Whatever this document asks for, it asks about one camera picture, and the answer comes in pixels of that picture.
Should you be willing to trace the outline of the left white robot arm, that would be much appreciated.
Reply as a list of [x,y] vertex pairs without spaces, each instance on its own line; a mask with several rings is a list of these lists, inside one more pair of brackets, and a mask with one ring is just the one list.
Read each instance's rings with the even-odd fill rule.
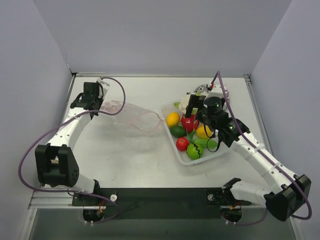
[[110,85],[97,80],[85,82],[83,92],[70,104],[64,126],[45,145],[35,148],[35,161],[38,180],[51,187],[64,186],[84,192],[83,199],[91,206],[100,203],[102,193],[95,189],[96,181],[80,173],[73,149],[85,126],[97,115]]

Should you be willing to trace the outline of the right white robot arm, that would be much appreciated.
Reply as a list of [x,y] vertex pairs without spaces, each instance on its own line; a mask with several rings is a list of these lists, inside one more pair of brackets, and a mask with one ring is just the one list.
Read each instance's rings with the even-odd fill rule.
[[295,212],[307,205],[311,179],[297,175],[286,168],[262,143],[258,143],[249,128],[235,118],[232,111],[226,112],[226,102],[216,96],[197,96],[191,94],[186,107],[186,117],[196,109],[195,118],[210,130],[218,132],[218,141],[241,155],[265,180],[267,189],[234,178],[225,185],[221,197],[227,204],[237,200],[265,206],[279,221],[295,218]]

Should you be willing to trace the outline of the clear zip top bag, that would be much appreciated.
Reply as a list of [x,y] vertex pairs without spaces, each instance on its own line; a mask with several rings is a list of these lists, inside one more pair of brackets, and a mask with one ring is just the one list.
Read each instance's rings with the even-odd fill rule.
[[114,125],[123,132],[141,131],[151,133],[156,131],[165,121],[152,110],[122,101],[106,101],[100,108],[104,112],[118,114],[112,116]]

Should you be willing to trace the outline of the red fake tomato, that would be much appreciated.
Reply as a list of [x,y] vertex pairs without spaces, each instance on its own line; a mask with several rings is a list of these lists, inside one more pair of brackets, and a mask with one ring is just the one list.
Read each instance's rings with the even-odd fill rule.
[[187,150],[188,145],[189,145],[189,140],[185,137],[179,137],[176,140],[176,148],[180,151],[180,152],[184,152]]

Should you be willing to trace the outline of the white plastic basket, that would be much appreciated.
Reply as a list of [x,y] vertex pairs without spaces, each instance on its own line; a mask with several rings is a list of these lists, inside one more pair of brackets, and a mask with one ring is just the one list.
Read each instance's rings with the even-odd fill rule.
[[178,102],[160,107],[160,116],[165,119],[164,127],[178,161],[185,166],[199,164],[217,158],[229,151],[220,143],[217,135],[195,119],[194,110],[190,117],[178,108]]

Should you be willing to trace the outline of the yellow fake lemon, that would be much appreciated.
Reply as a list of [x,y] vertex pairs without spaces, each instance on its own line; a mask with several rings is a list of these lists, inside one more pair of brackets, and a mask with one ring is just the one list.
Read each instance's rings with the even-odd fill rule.
[[177,112],[171,112],[166,118],[166,124],[170,128],[178,125],[180,122],[180,115]]

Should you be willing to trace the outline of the green fake fruit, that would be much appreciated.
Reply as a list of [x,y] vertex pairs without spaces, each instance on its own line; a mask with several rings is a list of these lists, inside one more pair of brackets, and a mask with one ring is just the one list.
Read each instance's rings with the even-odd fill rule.
[[190,143],[187,147],[186,153],[191,160],[198,160],[203,156],[204,149],[198,143]]

